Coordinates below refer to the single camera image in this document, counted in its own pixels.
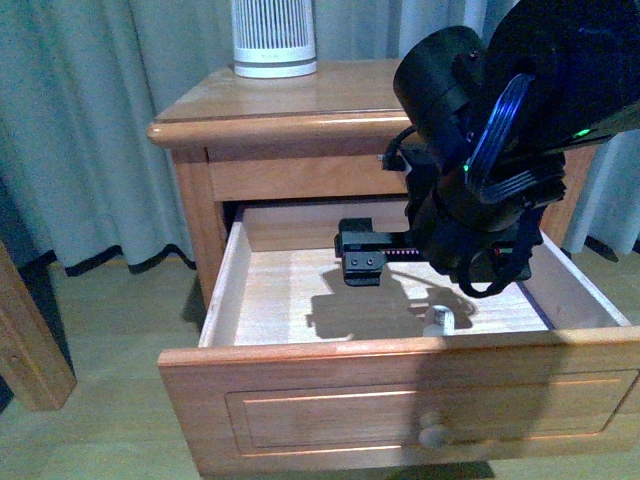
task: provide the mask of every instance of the open drawer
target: open drawer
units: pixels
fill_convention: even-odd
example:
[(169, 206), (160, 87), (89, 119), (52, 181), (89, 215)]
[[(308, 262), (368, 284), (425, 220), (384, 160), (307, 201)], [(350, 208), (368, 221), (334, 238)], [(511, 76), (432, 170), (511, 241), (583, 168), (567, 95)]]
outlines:
[[(341, 203), (239, 216), (199, 348), (159, 359), (202, 475), (635, 443), (640, 327), (550, 242), (535, 249), (531, 280), (488, 299), (469, 299), (426, 264), (391, 264), (379, 288), (343, 284), (339, 219), (403, 230), (403, 209)], [(451, 335), (423, 336), (433, 305), (453, 311)]]

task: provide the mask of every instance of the air purifier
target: air purifier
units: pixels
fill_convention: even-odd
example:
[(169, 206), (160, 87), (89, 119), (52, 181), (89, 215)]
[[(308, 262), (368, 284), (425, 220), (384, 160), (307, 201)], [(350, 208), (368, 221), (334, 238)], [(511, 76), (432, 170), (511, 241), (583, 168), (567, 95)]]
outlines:
[(234, 71), (283, 78), (316, 71), (311, 0), (232, 0)]

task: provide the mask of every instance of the wooden nightstand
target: wooden nightstand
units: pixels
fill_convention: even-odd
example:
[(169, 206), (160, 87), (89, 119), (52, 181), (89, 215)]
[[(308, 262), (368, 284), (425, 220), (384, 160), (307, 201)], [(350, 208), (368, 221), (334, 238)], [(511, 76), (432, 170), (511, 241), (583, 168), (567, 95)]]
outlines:
[[(392, 91), (397, 64), (326, 63), (274, 81), (225, 69), (149, 127), (172, 150), (212, 299), (200, 348), (159, 359), (203, 475), (609, 452), (636, 441), (640, 327), (552, 242), (536, 250), (531, 281), (490, 301), (471, 301), (426, 267), (389, 270), (379, 289), (342, 284), (331, 250), (340, 218), (403, 229), (402, 201), (340, 200), (405, 193), (377, 160), (408, 125)], [(569, 164), (579, 184), (588, 161)], [(282, 203), (291, 199), (301, 202)], [(222, 202), (257, 200), (274, 204), (241, 208), (227, 239)], [(567, 202), (546, 218), (555, 239), (572, 210)], [(455, 335), (420, 337), (434, 304), (455, 311)]]

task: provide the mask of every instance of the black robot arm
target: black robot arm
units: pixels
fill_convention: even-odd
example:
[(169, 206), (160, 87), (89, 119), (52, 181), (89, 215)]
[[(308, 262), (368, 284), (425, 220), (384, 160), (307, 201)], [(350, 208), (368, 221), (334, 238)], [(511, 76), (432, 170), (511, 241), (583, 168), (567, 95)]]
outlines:
[[(384, 167), (406, 174), (409, 229), (341, 222), (345, 282), (378, 285), (385, 263), (426, 261), (469, 296), (498, 294), (530, 276), (544, 208), (564, 195), (562, 152), (640, 128), (639, 3), (521, 0), (486, 50), (466, 27), (425, 38), (393, 88), (412, 128)], [(403, 145), (413, 131), (424, 143)]]

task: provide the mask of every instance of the floor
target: floor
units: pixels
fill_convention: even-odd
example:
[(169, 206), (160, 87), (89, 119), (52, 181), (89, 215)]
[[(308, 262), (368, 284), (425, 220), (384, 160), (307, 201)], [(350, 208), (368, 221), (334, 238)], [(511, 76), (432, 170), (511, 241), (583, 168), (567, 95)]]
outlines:
[[(640, 255), (612, 263), (585, 250), (574, 259), (640, 324)], [(49, 272), (78, 386), (59, 412), (29, 413), (14, 400), (0, 414), (0, 479), (199, 478), (155, 366), (161, 350), (197, 343), (203, 311), (195, 272), (177, 258), (138, 275), (117, 260), (79, 277), (55, 266)], [(637, 480), (640, 448), (602, 456), (251, 478)]]

